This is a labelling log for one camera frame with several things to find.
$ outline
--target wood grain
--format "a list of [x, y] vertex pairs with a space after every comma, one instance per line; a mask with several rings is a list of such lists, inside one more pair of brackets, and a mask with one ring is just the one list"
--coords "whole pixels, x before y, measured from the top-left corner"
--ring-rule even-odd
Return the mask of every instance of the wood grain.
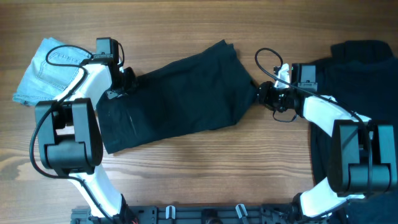
[[[33, 108], [12, 102], [43, 38], [94, 50], [96, 37], [110, 36], [123, 44], [125, 65], [139, 75], [225, 39], [261, 83], [269, 80], [254, 63], [261, 47], [275, 49], [286, 63], [327, 57], [330, 45], [356, 39], [384, 40], [396, 53], [397, 6], [329, 0], [0, 4], [0, 223], [69, 223], [70, 210], [87, 205], [72, 184], [33, 170]], [[268, 69], [278, 64], [268, 54], [261, 61]], [[270, 111], [253, 106], [233, 127], [106, 154], [103, 164], [130, 205], [284, 203], [313, 186], [309, 152], [305, 120], [277, 123]]]

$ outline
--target light blue cloth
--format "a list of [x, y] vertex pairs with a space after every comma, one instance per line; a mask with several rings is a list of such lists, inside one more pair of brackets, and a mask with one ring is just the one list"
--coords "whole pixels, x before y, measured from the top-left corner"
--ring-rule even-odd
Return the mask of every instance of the light blue cloth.
[[[52, 66], [45, 61], [47, 53], [59, 45], [64, 45], [64, 43], [52, 37], [42, 41], [22, 77], [17, 92], [12, 97], [13, 101], [32, 106], [41, 100], [52, 100], [73, 81], [79, 68]], [[83, 59], [89, 57], [89, 54], [80, 49], [62, 47], [49, 55], [49, 61], [79, 64]]]

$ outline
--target black cloth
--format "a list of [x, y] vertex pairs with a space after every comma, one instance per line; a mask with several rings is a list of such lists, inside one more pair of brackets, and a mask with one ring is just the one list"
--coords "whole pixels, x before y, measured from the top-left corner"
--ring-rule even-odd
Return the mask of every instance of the black cloth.
[[96, 106], [108, 153], [234, 125], [256, 98], [252, 78], [223, 40], [137, 81], [135, 91], [111, 100], [104, 93]]
[[[359, 114], [391, 122], [398, 140], [398, 59], [388, 44], [377, 40], [348, 41], [332, 46], [331, 52], [332, 58], [313, 62], [317, 68], [318, 92], [334, 96]], [[312, 169], [316, 183], [326, 177], [330, 150], [331, 137], [316, 124], [311, 124]], [[350, 223], [398, 223], [397, 207], [398, 192], [395, 191], [351, 203], [339, 214], [346, 212]]]

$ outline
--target robotic arm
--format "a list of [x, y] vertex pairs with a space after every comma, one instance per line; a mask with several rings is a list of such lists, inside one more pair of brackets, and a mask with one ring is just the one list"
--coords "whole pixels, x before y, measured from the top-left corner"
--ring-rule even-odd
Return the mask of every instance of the robotic arm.
[[[93, 70], [100, 71], [100, 76], [104, 77], [101, 79], [106, 80], [102, 88], [108, 98], [118, 97], [137, 86], [132, 69], [123, 70], [123, 62], [118, 64], [118, 46], [118, 42], [113, 39], [97, 39], [97, 54], [81, 63], [87, 70], [96, 66]], [[315, 67], [302, 64], [293, 67], [293, 83], [316, 92]], [[57, 101], [39, 102], [35, 108], [38, 124], [53, 109], [41, 124], [37, 135], [40, 160], [46, 169], [53, 169], [60, 179], [73, 177], [70, 181], [90, 206], [90, 209], [73, 210], [71, 223], [326, 223], [328, 215], [347, 201], [364, 199], [364, 194], [369, 192], [369, 181], [372, 194], [383, 194], [395, 189], [398, 179], [392, 126], [361, 116], [362, 120], [368, 121], [366, 130], [363, 130], [358, 121], [338, 105], [289, 88], [289, 85], [284, 84], [290, 83], [288, 70], [288, 65], [277, 67], [275, 74], [282, 82], [265, 82], [260, 85], [258, 103], [274, 111], [274, 114], [276, 111], [295, 110], [299, 116], [319, 125], [332, 137], [333, 142], [328, 177], [313, 189], [297, 194], [290, 204], [254, 207], [245, 207], [243, 204], [236, 207], [129, 207], [101, 165], [103, 143], [93, 109], [98, 100], [94, 96], [90, 97], [90, 94], [83, 95], [88, 98], [73, 96], [74, 98], [69, 98], [70, 101], [63, 102], [56, 108], [53, 106]], [[99, 80], [95, 77], [88, 76], [80, 88], [92, 86], [89, 84]], [[56, 130], [63, 129], [66, 125], [74, 125], [75, 133], [57, 134]], [[374, 157], [370, 160], [371, 166], [367, 163], [368, 153], [363, 149], [364, 139], [360, 135], [363, 131], [372, 133], [371, 150]], [[369, 172], [373, 173], [371, 180], [368, 179]]]

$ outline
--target wooden table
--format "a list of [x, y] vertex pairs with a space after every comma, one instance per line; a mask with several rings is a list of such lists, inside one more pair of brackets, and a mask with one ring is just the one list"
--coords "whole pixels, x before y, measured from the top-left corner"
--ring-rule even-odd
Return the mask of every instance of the wooden table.
[[[90, 50], [97, 37], [112, 37], [138, 75], [225, 39], [259, 83], [269, 80], [254, 63], [261, 47], [289, 64], [327, 57], [330, 45], [353, 39], [398, 51], [392, 1], [40, 2], [0, 5], [0, 223], [69, 223], [72, 208], [87, 206], [71, 183], [33, 170], [34, 110], [11, 100], [45, 37]], [[262, 62], [278, 65], [271, 54]], [[308, 123], [278, 123], [261, 106], [233, 127], [105, 154], [103, 165], [130, 205], [285, 203], [313, 186]]]

